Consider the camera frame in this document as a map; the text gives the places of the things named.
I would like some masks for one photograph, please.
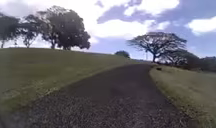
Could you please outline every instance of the grass verge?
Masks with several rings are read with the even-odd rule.
[[[162,66],[150,75],[176,107],[198,121],[199,128],[216,128],[216,74]]]
[[[0,49],[0,108],[11,112],[48,93],[118,66],[114,55],[50,49]]]

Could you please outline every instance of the tree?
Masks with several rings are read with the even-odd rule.
[[[17,38],[19,21],[18,18],[0,13],[1,48],[4,47],[5,42]]]
[[[126,51],[117,51],[117,52],[115,53],[115,55],[123,56],[123,57],[126,57],[126,58],[130,58],[129,53],[126,52]]]
[[[83,19],[72,11],[59,6],[53,6],[46,11],[39,11],[34,17],[41,22],[42,38],[51,43],[51,48],[56,46],[64,50],[78,46],[89,48],[89,34],[85,31]]]
[[[161,60],[169,62],[170,65],[185,69],[199,68],[199,57],[184,49],[174,51],[166,51],[166,54],[161,56]]]
[[[131,46],[135,46],[143,51],[148,51],[153,55],[153,62],[160,58],[166,51],[184,49],[186,40],[173,33],[149,32],[142,36],[137,36],[129,40]]]
[[[200,59],[203,71],[216,71],[216,57],[205,57]]]

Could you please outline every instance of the asphalt road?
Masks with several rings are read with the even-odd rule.
[[[12,114],[17,128],[192,128],[155,87],[150,66],[103,72]]]

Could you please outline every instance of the grass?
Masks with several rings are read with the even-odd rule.
[[[12,112],[85,77],[141,63],[114,55],[50,49],[0,50],[0,108]]]
[[[173,104],[198,121],[199,128],[216,128],[216,74],[171,67],[150,72]]]

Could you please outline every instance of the flat-topped tree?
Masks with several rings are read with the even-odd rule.
[[[186,42],[185,39],[178,37],[174,33],[164,32],[149,32],[128,41],[130,46],[150,52],[153,55],[153,62],[166,54],[167,51],[184,49]]]

